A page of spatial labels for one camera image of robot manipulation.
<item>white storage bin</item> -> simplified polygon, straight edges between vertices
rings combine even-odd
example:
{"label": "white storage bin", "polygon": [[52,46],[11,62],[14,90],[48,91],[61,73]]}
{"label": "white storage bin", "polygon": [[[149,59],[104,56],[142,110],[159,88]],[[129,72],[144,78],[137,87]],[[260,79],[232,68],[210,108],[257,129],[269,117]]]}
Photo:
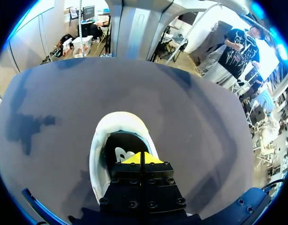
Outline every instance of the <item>white storage bin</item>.
{"label": "white storage bin", "polygon": [[[84,56],[86,56],[91,51],[92,38],[93,38],[92,35],[82,38],[82,42],[84,46]],[[82,57],[80,37],[75,38],[72,41],[72,43],[74,46],[74,51],[73,51],[74,58]]]}

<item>black t-shirt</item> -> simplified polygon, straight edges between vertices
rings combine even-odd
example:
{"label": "black t-shirt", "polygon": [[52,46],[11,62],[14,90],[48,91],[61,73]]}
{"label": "black t-shirt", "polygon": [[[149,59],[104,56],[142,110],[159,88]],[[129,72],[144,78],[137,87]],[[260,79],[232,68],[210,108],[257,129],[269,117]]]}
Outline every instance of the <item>black t-shirt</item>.
{"label": "black t-shirt", "polygon": [[259,62],[259,50],[255,39],[248,36],[243,30],[233,29],[225,35],[225,38],[244,46],[241,51],[235,51],[227,46],[219,59],[219,63],[238,79],[249,61]]}

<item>shoe insole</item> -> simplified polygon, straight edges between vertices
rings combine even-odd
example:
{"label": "shoe insole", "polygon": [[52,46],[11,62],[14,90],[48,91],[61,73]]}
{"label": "shoe insole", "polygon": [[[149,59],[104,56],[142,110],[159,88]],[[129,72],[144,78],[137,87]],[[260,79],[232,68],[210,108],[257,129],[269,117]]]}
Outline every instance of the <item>shoe insole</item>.
{"label": "shoe insole", "polygon": [[123,162],[141,151],[148,152],[146,144],[139,137],[126,132],[111,134],[103,150],[109,170],[113,168],[116,162]]}

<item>gray table surface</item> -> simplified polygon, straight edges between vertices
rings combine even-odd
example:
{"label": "gray table surface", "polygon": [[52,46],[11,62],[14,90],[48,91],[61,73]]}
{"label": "gray table surface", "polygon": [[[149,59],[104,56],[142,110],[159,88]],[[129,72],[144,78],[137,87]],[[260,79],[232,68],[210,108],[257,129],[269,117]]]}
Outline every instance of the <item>gray table surface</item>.
{"label": "gray table surface", "polygon": [[38,219],[24,188],[66,221],[81,207],[98,210],[89,150],[98,121],[115,111],[145,122],[187,212],[206,218],[252,186],[252,143],[234,94],[152,62],[71,59],[16,75],[0,106],[0,174],[27,213]]}

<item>white sneaker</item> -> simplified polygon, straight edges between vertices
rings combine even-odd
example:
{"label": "white sneaker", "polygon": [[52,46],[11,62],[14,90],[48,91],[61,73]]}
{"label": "white sneaker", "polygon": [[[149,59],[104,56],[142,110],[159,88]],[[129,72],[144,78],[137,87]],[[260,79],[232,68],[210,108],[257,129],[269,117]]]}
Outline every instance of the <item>white sneaker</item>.
{"label": "white sneaker", "polygon": [[89,174],[97,202],[111,182],[109,170],[142,148],[158,158],[144,122],[129,112],[112,112],[98,123],[89,154]]}

